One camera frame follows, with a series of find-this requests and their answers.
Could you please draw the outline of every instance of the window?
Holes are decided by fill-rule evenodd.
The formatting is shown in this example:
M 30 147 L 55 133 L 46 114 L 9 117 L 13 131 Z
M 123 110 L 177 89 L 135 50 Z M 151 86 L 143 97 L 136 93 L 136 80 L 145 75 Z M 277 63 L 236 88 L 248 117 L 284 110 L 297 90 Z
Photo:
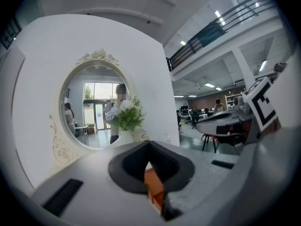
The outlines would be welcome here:
M 112 83 L 95 83 L 95 99 L 113 99 Z
M 94 83 L 85 83 L 84 99 L 85 100 L 94 99 Z
M 85 83 L 84 100 L 116 99 L 115 83 Z

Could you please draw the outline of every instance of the floor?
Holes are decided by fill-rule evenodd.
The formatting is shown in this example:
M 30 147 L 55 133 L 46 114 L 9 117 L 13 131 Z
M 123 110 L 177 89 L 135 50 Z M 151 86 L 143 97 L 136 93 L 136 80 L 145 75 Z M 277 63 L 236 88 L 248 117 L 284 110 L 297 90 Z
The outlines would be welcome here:
M 187 124 L 182 123 L 182 133 L 179 133 L 180 147 L 202 151 L 205 139 L 205 137 L 203 137 L 203 140 L 201 140 L 202 135 L 203 134 L 198 132 L 195 128 L 192 129 L 190 122 Z M 87 141 L 87 145 L 94 148 L 105 148 L 110 144 L 110 137 L 110 130 L 100 130 L 98 133 L 88 135 L 89 141 Z M 85 144 L 85 138 L 82 134 L 77 139 Z M 214 153 L 212 138 L 209 138 L 209 142 L 205 146 L 204 151 Z M 234 148 L 229 144 L 220 144 L 216 153 L 236 155 Z
M 198 132 L 195 128 L 192 129 L 191 123 L 182 123 L 182 133 L 179 133 L 180 147 L 202 151 L 205 137 L 202 138 L 202 133 Z M 214 146 L 212 138 L 209 138 L 208 144 L 204 148 L 205 152 L 214 153 Z M 229 144 L 220 144 L 216 150 L 216 153 L 237 155 L 234 148 Z
M 85 143 L 84 135 L 80 134 L 77 138 L 83 144 L 94 147 L 94 148 L 105 148 L 110 144 L 111 131 L 110 130 L 99 130 L 95 134 L 88 135 L 87 144 Z

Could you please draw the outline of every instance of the white wall panel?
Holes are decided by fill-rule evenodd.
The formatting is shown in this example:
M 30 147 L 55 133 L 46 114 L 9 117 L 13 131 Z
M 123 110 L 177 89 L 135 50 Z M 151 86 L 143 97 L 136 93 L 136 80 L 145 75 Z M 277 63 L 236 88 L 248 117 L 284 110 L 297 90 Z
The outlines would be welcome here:
M 49 115 L 60 86 L 79 58 L 101 48 L 131 75 L 147 113 L 143 127 L 150 139 L 168 133 L 171 143 L 179 145 L 170 75 L 162 45 L 154 39 L 105 18 L 57 15 L 32 22 L 14 45 L 26 56 L 14 96 L 14 134 L 17 149 L 28 152 L 19 156 L 34 186 L 49 175 L 55 160 Z

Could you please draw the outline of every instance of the flower bouquet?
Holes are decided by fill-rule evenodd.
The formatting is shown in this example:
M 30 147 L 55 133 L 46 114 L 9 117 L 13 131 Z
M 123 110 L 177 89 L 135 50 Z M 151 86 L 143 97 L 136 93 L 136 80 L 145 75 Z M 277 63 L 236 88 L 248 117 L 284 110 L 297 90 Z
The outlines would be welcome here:
M 121 103 L 117 100 L 113 102 L 113 107 L 106 114 L 106 123 L 119 128 L 119 137 L 124 144 L 131 143 L 131 132 L 141 126 L 144 120 L 140 100 L 135 97 Z

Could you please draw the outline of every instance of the wall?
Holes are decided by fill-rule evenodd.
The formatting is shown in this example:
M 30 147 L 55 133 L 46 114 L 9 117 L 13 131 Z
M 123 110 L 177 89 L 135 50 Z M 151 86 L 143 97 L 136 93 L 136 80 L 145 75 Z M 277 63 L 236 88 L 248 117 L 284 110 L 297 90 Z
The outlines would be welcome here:
M 186 99 L 174 99 L 175 101 L 175 107 L 177 110 L 180 110 L 181 106 L 188 105 L 188 102 Z
M 13 135 L 13 121 L 11 117 L 13 105 L 13 91 L 18 73 L 22 67 L 25 56 L 17 48 L 13 48 L 2 60 L 2 72 L 0 73 L 0 168 L 9 185 L 20 189 L 30 195 L 33 186 L 24 173 L 18 158 Z
M 0 43 L 0 57 L 2 57 L 7 52 L 6 48 Z
M 150 139 L 159 140 L 167 133 L 171 144 L 179 146 L 174 93 L 163 47 L 146 34 L 96 16 L 56 15 L 30 23 L 13 46 L 26 57 L 14 93 L 13 132 L 20 161 L 34 187 L 49 176 L 55 163 L 49 116 L 63 81 L 78 59 L 101 48 L 131 75 L 147 113 L 142 126 Z
M 41 13 L 37 0 L 26 0 L 16 10 L 16 19 L 22 29 L 39 17 Z
M 189 108 L 198 108 L 198 109 L 205 109 L 205 108 L 213 108 L 216 105 L 216 100 L 217 98 L 219 98 L 221 100 L 221 103 L 224 104 L 225 109 L 226 109 L 226 100 L 225 100 L 225 96 L 230 96 L 230 95 L 236 95 L 236 94 L 240 94 L 241 91 L 245 91 L 244 90 L 245 87 L 238 87 L 238 88 L 234 88 L 231 90 L 225 90 L 225 91 L 221 91 L 212 95 L 208 95 L 208 96 L 203 96 L 203 97 L 198 97 L 195 99 L 189 99 L 188 100 L 188 106 Z
M 78 75 L 74 77 L 69 85 L 69 103 L 74 112 L 74 120 L 81 126 L 84 125 L 83 99 L 85 82 L 122 83 L 123 81 L 120 77 L 109 76 Z

